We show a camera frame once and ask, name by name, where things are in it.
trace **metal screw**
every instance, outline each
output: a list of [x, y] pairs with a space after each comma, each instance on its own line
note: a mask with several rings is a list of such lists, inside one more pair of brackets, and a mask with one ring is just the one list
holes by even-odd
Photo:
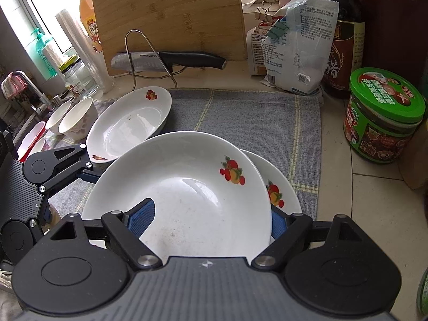
[[272, 256], [258, 256], [255, 263], [260, 267], [270, 267], [275, 264], [275, 258]]
[[159, 258], [153, 255], [144, 255], [140, 256], [137, 260], [139, 265], [142, 265], [143, 267], [151, 267], [152, 265], [155, 265], [159, 262]]

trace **wooden cutting board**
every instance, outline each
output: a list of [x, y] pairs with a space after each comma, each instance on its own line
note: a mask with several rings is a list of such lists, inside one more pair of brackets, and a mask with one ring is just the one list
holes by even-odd
[[[157, 51], [205, 51], [229, 61], [247, 58], [240, 0], [93, 0], [109, 74], [111, 59], [125, 51], [131, 29], [146, 34]], [[151, 51], [143, 36], [128, 37], [132, 52]]]

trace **black knife handle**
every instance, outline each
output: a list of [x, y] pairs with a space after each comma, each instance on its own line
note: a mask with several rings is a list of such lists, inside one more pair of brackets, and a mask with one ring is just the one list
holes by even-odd
[[224, 69], [226, 59], [207, 52], [158, 52], [166, 66], [214, 67]]

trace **green can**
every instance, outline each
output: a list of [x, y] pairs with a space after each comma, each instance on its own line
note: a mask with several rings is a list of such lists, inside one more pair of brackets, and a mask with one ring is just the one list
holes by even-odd
[[343, 130], [352, 148], [376, 163], [395, 160], [422, 121], [425, 102], [418, 90], [393, 72], [355, 70]]

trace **gray placemat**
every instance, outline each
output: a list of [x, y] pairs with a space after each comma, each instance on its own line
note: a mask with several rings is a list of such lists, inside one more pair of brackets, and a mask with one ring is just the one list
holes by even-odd
[[[173, 106], [162, 133], [203, 131], [271, 161], [290, 181], [303, 213], [316, 217], [321, 160], [318, 100], [281, 92], [170, 90]], [[96, 101], [101, 114], [115, 100]], [[48, 132], [51, 148], [77, 143]], [[76, 180], [49, 202], [61, 216], [82, 213], [93, 188]]]

